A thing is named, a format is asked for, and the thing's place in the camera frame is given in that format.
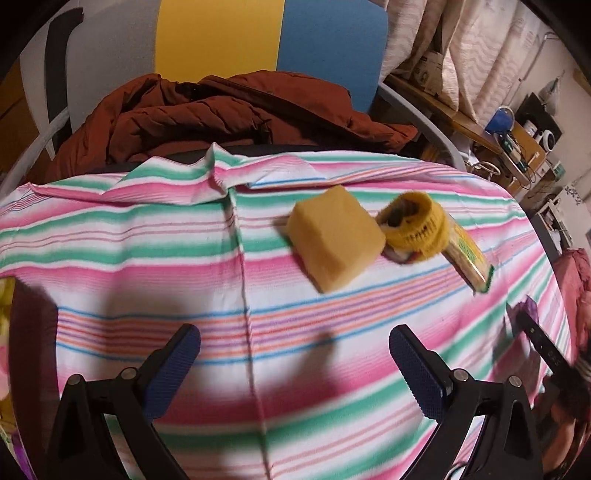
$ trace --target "black device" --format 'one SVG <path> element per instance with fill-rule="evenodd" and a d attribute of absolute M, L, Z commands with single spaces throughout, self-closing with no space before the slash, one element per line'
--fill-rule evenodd
<path fill-rule="evenodd" d="M 546 130 L 552 133 L 552 135 L 554 136 L 554 140 L 552 143 L 552 147 L 549 149 L 552 150 L 552 148 L 554 148 L 558 140 L 560 140 L 560 137 L 562 136 L 562 130 L 560 129 L 554 118 L 552 118 L 552 115 L 550 115 L 546 111 L 546 109 L 542 105 L 542 102 L 535 93 L 530 93 L 527 97 L 525 97 L 525 99 L 523 100 L 523 102 L 521 102 L 521 105 L 515 112 L 515 121 L 518 124 L 525 125 L 525 123 L 528 120 L 537 127 L 537 131 L 534 135 L 535 137 L 537 135 L 541 135 L 543 137 L 544 132 L 546 132 Z"/>

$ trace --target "curtain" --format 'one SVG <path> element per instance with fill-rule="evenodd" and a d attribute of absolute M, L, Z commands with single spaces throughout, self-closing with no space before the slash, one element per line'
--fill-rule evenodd
<path fill-rule="evenodd" d="M 386 9 L 382 78 L 409 77 L 442 20 L 441 101 L 483 127 L 517 79 L 541 22 L 519 0 L 372 0 Z"/>

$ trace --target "chair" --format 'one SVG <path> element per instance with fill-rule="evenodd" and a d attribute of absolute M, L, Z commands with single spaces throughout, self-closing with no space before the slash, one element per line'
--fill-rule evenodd
<path fill-rule="evenodd" d="M 388 18 L 368 0 L 261 0 L 247 6 L 232 0 L 124 0 L 88 18 L 81 10 L 50 23 L 45 52 L 50 123 L 13 165 L 0 198 L 18 186 L 50 140 L 57 151 L 104 96 L 152 72 L 193 82 L 207 74 L 261 69 L 305 73 L 349 89 L 359 111 L 367 111 L 377 93 L 446 152 L 450 165 L 466 170 L 449 139 L 379 82 Z"/>

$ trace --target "striped tablecloth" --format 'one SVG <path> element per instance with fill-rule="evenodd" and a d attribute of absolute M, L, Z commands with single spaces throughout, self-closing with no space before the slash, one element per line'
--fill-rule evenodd
<path fill-rule="evenodd" d="M 339 183 L 372 214 L 400 192 L 428 192 L 495 265 L 490 292 L 474 295 L 439 255 L 380 258 L 319 294 L 284 227 L 296 201 Z M 516 373 L 532 393 L 545 365 L 513 340 L 505 313 L 528 294 L 570 356 L 556 280 L 518 204 L 478 177 L 396 155 L 243 158 L 214 145 L 190 166 L 152 158 L 127 175 L 28 184 L 0 205 L 0 251 L 1 276 L 59 306 L 60 388 L 75 372 L 115 376 L 183 322 L 199 327 L 201 354 L 157 423 L 195 479 L 399 478 L 434 427 L 389 355 L 399 323 L 451 368 Z"/>

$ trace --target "green stripe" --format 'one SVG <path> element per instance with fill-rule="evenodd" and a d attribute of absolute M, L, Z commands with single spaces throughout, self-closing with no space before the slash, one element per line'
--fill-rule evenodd
<path fill-rule="evenodd" d="M 15 232 L 19 235 L 35 235 L 37 233 L 43 233 L 49 229 L 63 229 L 72 225 L 81 225 L 86 222 L 104 222 L 111 224 L 118 224 L 124 222 L 131 222 L 134 219 L 140 217 L 150 217 L 154 215 L 170 215 L 171 219 L 179 216 L 192 215 L 194 218 L 198 218 L 197 215 L 201 213 L 215 213 L 224 211 L 224 202 L 217 200 L 215 202 L 201 203 L 199 205 L 190 206 L 178 206 L 178 205 L 138 205 L 130 208 L 129 210 L 123 210 L 116 207 L 116 210 L 83 210 L 79 213 L 74 213 L 67 217 L 49 219 L 43 223 L 32 226 L 19 226 L 14 228 L 4 229 L 0 232 L 0 241 L 11 240 Z"/>
<path fill-rule="evenodd" d="M 75 187 L 83 189 L 109 190 L 117 181 L 107 182 L 84 177 L 72 177 L 50 183 L 51 187 Z"/>
<path fill-rule="evenodd" d="M 209 173 L 209 165 L 202 163 L 198 167 L 185 167 L 184 170 L 171 170 L 170 167 L 159 165 L 143 164 L 132 170 L 125 178 L 127 180 L 142 179 L 146 177 L 158 177 L 160 179 L 174 181 L 192 181 L 199 180 Z"/>
<path fill-rule="evenodd" d="M 396 189 L 392 189 L 389 192 L 363 192 L 357 190 L 349 190 L 349 193 L 353 194 L 361 203 L 363 202 L 384 202 L 388 203 L 394 200 L 398 195 L 393 193 Z M 518 203 L 514 199 L 506 199 L 503 197 L 472 197 L 468 195 L 458 195 L 455 192 L 441 193 L 431 192 L 427 190 L 427 193 L 437 202 L 440 203 L 461 203 L 462 205 L 477 204 L 477 205 L 490 205 L 499 207 L 500 205 L 514 205 L 523 214 L 523 210 L 519 207 Z M 314 190 L 303 191 L 303 192 L 290 192 L 288 190 L 283 192 L 266 193 L 264 190 L 252 190 L 249 193 L 238 193 L 236 195 L 236 201 L 238 206 L 250 207 L 250 208 L 263 208 L 270 209 L 275 205 L 284 205 L 286 203 L 293 204 L 300 202 L 312 197 L 318 196 L 318 192 Z"/>
<path fill-rule="evenodd" d="M 456 221 L 459 225 L 464 227 L 471 227 L 473 225 L 496 225 L 499 223 L 507 223 L 514 218 L 524 218 L 525 215 L 520 215 L 519 212 L 507 213 L 506 215 L 499 216 L 488 216 L 488 217 L 469 217 L 469 218 L 458 218 Z M 254 252 L 271 252 L 279 249 L 289 248 L 291 246 L 287 237 L 281 236 L 277 233 L 277 236 L 272 237 L 260 237 L 251 236 L 248 237 L 248 229 L 246 235 L 243 238 L 244 250 L 248 253 Z"/>
<path fill-rule="evenodd" d="M 361 460 L 345 464 L 341 468 L 314 477 L 314 480 L 343 480 L 360 475 L 368 470 L 373 470 L 413 448 L 419 439 L 425 435 L 433 422 L 433 420 L 424 419 L 414 432 L 404 435 L 402 438 L 372 452 L 371 455 Z"/>
<path fill-rule="evenodd" d="M 201 244 L 169 243 L 165 245 L 125 245 L 118 251 L 101 250 L 96 247 L 65 248 L 48 252 L 35 252 L 34 249 L 22 254 L 6 255 L 2 259 L 2 268 L 19 262 L 51 264 L 59 261 L 87 261 L 101 265 L 119 265 L 126 260 L 141 258 L 197 258 L 214 257 L 232 252 L 237 248 L 232 236 L 216 242 Z"/>

